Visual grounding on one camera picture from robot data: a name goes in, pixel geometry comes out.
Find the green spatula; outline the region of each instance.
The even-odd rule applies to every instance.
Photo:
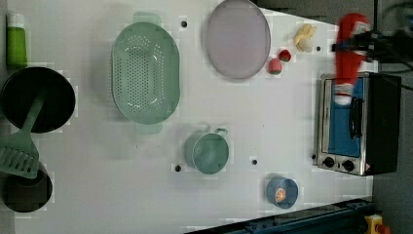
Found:
[[[0,138],[0,171],[35,178],[39,168],[39,152],[31,139],[31,129],[43,107],[45,93],[33,101],[23,127],[15,134]]]

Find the black pan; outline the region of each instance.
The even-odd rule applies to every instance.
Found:
[[[67,79],[46,67],[27,67],[9,78],[0,96],[5,116],[16,127],[22,127],[28,110],[41,89],[46,89],[47,95],[32,133],[42,134],[56,130],[72,116],[76,98]]]

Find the mug handle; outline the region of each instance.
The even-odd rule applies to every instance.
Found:
[[[224,129],[224,128],[217,128],[214,133],[215,133],[215,134],[218,134],[218,135],[220,135],[220,136],[222,136],[222,137],[225,137],[225,136],[227,136],[227,134],[228,134],[228,130],[226,130],[226,129]]]

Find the spatula handle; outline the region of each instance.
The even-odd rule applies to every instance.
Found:
[[[24,120],[23,127],[21,130],[23,132],[31,132],[33,129],[34,123],[37,120],[37,116],[39,116],[40,111],[42,110],[43,103],[45,101],[46,91],[42,90],[33,100],[31,104],[30,110],[27,113],[26,119]]]

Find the bottle cap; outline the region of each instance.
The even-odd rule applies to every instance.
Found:
[[[8,27],[20,27],[24,28],[24,16],[16,13],[7,14]]]

